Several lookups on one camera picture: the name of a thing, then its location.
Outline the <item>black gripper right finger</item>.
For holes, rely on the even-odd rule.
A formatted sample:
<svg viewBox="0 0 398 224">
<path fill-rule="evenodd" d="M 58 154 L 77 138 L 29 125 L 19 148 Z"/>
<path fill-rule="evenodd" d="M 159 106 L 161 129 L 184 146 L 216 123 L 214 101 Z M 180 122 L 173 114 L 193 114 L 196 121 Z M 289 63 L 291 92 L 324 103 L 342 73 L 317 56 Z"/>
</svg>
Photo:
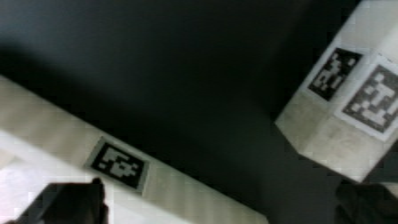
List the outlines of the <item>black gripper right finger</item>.
<svg viewBox="0 0 398 224">
<path fill-rule="evenodd" d="M 333 224 L 398 224 L 398 197 L 381 184 L 342 182 L 335 198 Z"/>
</svg>

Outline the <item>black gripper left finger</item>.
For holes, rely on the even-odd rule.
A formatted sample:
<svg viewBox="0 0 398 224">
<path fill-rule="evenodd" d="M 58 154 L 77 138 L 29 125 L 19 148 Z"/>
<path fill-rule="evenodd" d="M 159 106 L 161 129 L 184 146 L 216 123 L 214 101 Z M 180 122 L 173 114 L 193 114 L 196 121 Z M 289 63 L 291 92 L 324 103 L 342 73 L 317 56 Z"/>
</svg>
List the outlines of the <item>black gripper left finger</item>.
<svg viewBox="0 0 398 224">
<path fill-rule="evenodd" d="M 15 224 L 108 224 L 101 179 L 86 183 L 49 183 Z"/>
</svg>

